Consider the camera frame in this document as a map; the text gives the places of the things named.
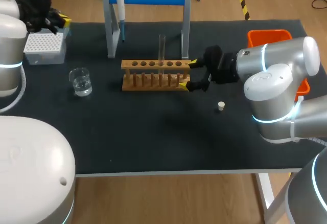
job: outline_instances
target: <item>white box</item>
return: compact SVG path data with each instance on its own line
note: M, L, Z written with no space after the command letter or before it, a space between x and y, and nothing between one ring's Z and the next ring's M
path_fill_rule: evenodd
M64 33L31 33L24 53L30 64L62 64L65 61Z

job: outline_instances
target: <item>robotic arm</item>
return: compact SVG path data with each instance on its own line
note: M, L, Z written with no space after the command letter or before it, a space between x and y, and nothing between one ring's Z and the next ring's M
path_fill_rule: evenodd
M271 143L298 141L301 138L327 136L327 96L294 104L296 92L304 78L319 71L320 57L311 37L265 44L223 54L219 46L206 49L191 68L206 66L199 82L184 86L193 91L207 90L210 81L218 84L244 83L253 118L261 136Z
M47 28L56 34L56 27L63 28L65 23L66 19L51 8L51 0L0 0L0 97L17 90L20 76L25 81L21 64L27 33Z

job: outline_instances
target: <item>small cap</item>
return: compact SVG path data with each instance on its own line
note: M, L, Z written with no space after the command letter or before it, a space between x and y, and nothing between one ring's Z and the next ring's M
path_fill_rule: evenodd
M225 103L224 102L222 102L222 101L218 102L218 109L219 110L223 110L224 109L224 106L225 106Z

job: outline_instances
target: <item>orange container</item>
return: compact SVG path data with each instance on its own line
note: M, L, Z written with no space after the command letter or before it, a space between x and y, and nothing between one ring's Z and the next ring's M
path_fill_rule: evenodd
M253 48L266 43L273 43L277 41L285 41L292 39L292 35L289 31L278 30L253 30L247 33L248 47ZM296 93L295 101L300 95L307 95L310 92L310 86L308 80L305 78Z

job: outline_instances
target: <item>yellow and black warning tape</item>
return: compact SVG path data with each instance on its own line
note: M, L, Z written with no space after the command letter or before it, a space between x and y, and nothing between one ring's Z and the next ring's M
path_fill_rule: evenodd
M243 10L245 20L251 19L250 14L249 14L249 10L247 9L247 6L245 4L245 0L240 0L240 3L241 3L241 6L242 6L242 10Z

